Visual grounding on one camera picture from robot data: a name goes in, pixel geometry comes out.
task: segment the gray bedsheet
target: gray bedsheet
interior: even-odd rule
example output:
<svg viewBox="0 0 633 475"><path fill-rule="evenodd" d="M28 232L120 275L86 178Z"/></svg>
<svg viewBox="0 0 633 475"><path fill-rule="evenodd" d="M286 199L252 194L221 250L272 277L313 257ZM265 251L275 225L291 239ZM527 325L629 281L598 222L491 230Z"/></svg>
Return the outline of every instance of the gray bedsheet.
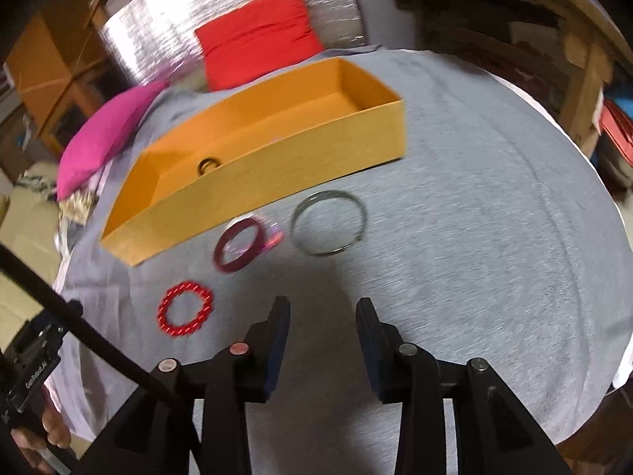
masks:
<svg viewBox="0 0 633 475"><path fill-rule="evenodd" d="M609 194L569 140L485 72L451 57L379 50L350 56L406 101L407 152L388 163L305 190L260 211L289 224L317 189L362 198L366 238L331 258L286 240L231 275L211 264L222 226L128 268L98 244L110 208L141 150L231 91L167 90L115 162L73 252L64 297L150 370L161 359L209 358L264 319L276 295L292 303L279 386L251 405L254 473L392 473L400 409L371 393L353 310L371 297L379 316L439 359L487 358L553 441L596 409L633 329L632 253ZM358 221L323 204L301 224L325 244ZM201 330L174 339L156 325L165 290L194 279L215 293ZM174 304L187 320L199 303ZM74 430L90 437L134 385L69 336L53 374ZM447 414L447 422L453 422ZM455 471L454 438L449 471Z"/></svg>

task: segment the yellow box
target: yellow box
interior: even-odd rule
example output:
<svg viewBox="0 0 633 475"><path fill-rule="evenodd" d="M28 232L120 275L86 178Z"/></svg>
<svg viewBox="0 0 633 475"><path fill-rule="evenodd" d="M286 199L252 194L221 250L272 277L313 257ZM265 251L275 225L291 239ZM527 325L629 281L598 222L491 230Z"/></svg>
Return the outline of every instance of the yellow box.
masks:
<svg viewBox="0 0 633 475"><path fill-rule="evenodd" d="M231 218L404 155L404 104L343 59L285 72L209 107L149 146L101 244L135 264ZM220 160L199 176L198 164Z"/></svg>

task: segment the silver bangle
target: silver bangle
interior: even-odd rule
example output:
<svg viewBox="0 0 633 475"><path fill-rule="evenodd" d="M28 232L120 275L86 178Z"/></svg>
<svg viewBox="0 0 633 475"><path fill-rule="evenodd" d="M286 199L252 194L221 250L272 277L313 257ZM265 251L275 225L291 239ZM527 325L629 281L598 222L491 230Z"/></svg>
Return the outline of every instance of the silver bangle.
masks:
<svg viewBox="0 0 633 475"><path fill-rule="evenodd" d="M356 204L358 209L360 210L361 216L361 225L359 230L356 232L353 241L348 242L335 250L325 251L325 252L314 252L309 250L301 243L295 241L294 238L294 227L299 220L299 217L309 208L312 207L315 203L322 202L323 200L333 200L333 199L342 199L349 200ZM345 250L349 250L352 245L363 239L365 232L367 230L367 208L362 201L359 200L352 193L347 191L339 191L335 189L330 189L326 191L319 191L318 193L311 194L305 200L301 201L292 212L292 219L290 220L290 240L292 244L296 247L297 250L305 253L306 255L312 255L313 257L329 257L330 255L336 255L338 253L344 252Z"/></svg>

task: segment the red cloth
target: red cloth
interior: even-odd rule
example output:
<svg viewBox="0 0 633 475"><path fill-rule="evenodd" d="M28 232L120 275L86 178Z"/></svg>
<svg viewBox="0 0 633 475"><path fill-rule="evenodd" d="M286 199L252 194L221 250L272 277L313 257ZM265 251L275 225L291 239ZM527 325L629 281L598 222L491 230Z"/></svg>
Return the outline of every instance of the red cloth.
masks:
<svg viewBox="0 0 633 475"><path fill-rule="evenodd" d="M246 84L323 51L303 0L253 0L195 34L211 90Z"/></svg>
<svg viewBox="0 0 633 475"><path fill-rule="evenodd" d="M600 116L600 128L612 139L615 147L633 166L633 123L612 101L606 100Z"/></svg>

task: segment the red cushion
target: red cushion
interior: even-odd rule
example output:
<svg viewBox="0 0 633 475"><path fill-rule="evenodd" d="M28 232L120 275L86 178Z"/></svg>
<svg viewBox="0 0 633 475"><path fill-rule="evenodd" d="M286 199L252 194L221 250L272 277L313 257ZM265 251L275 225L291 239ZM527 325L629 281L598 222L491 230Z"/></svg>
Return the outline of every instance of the red cushion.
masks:
<svg viewBox="0 0 633 475"><path fill-rule="evenodd" d="M323 51L303 0L253 0L195 34L211 90L246 84Z"/></svg>

